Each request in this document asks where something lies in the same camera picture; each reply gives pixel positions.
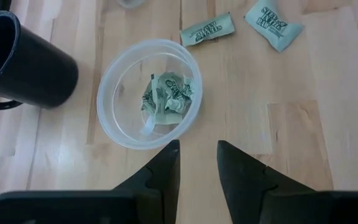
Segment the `large clear plastic container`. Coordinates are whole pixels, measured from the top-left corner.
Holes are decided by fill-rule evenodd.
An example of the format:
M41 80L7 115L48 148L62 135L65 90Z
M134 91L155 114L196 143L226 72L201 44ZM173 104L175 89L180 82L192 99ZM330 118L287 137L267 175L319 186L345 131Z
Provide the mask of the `large clear plastic container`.
M145 0L116 0L116 2L126 8L126 9L133 9L138 6L140 6L142 3L144 3Z

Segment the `small clear plastic container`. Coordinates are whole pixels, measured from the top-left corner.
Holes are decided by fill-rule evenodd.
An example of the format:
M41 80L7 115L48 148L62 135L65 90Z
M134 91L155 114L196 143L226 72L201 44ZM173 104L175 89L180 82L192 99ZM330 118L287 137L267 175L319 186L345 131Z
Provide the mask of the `small clear plastic container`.
M148 112L142 111L142 96L151 74L165 72L193 79L193 100L178 124L155 124L144 136ZM98 118L105 133L116 143L138 150L155 149L178 139L195 120L203 97L199 66L180 44L167 39L144 40L123 51L112 61L101 79L97 96Z

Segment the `green stevia packet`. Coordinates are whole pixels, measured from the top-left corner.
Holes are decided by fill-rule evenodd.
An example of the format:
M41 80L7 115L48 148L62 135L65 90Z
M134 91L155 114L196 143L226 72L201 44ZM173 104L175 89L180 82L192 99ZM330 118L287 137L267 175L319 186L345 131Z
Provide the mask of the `green stevia packet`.
M302 24L282 19L277 10L277 0L258 0L244 20L278 52L283 52L303 31Z
M182 121L183 116L176 111L165 108L168 93L158 78L158 75L151 74L150 82L142 96L141 110L154 117L155 124L178 124Z
M163 73L159 81L167 93L165 109L184 114L193 100L195 92L193 79L174 72Z
M205 40L231 34L235 31L231 13L227 12L215 18L197 23L180 32L182 44L187 46L197 45Z

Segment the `black mug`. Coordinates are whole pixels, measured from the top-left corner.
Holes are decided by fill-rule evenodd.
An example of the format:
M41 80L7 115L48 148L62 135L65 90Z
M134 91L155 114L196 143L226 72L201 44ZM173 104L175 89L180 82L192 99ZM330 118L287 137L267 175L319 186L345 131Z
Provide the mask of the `black mug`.
M0 11L0 110L23 103L55 108L78 81L78 66L64 51L25 28L17 16Z

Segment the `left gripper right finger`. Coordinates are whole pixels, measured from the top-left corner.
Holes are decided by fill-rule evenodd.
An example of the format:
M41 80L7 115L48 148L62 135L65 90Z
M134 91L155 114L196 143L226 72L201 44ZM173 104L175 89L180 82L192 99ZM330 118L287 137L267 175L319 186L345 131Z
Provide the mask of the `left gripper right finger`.
M227 141L217 145L221 185L233 224L328 224L330 199Z

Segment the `white stick packet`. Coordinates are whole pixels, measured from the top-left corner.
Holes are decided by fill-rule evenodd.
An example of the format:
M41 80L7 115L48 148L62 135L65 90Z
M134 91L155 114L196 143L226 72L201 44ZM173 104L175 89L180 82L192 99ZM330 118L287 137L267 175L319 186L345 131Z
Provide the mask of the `white stick packet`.
M150 115L144 124L144 127L140 130L140 133L144 136L149 136L153 133L155 128L155 116Z

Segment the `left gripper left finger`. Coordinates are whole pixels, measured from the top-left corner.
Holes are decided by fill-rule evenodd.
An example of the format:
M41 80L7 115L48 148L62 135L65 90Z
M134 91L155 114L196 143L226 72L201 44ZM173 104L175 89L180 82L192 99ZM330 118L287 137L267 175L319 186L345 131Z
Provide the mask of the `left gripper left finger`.
M135 214L126 224L176 224L180 189L180 142L172 140L116 190L134 194Z

